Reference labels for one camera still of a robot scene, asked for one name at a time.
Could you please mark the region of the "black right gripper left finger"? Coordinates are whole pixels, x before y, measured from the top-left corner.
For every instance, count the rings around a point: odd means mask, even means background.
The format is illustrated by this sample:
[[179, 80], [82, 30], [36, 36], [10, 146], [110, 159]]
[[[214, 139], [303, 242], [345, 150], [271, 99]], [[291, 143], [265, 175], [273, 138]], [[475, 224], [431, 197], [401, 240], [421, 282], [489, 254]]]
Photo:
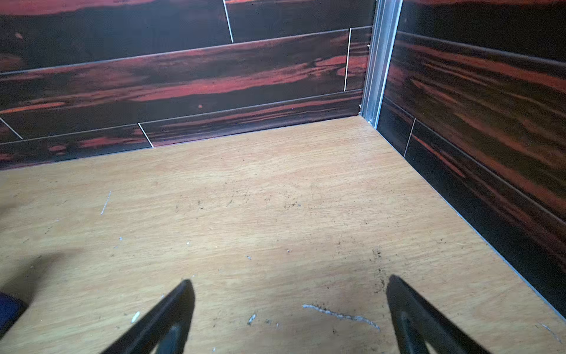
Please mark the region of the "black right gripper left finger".
[[195, 309], [190, 280], [181, 281], [105, 353], [182, 353]]

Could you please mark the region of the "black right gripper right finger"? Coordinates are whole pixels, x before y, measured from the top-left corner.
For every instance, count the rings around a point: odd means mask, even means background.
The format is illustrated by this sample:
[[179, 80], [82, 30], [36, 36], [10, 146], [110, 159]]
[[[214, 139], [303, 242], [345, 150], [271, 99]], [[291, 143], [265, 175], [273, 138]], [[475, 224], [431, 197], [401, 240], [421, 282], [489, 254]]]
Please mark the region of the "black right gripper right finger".
[[401, 277], [392, 275], [386, 287], [397, 345], [401, 353], [488, 353], [438, 311]]

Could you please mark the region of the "aluminium right corner post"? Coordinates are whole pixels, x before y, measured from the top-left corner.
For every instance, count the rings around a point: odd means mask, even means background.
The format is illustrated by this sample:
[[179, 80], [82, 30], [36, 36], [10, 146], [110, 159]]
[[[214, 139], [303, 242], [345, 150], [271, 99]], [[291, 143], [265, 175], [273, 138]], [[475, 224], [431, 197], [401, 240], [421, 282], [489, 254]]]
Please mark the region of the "aluminium right corner post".
[[376, 1], [360, 115], [377, 130], [402, 0]]

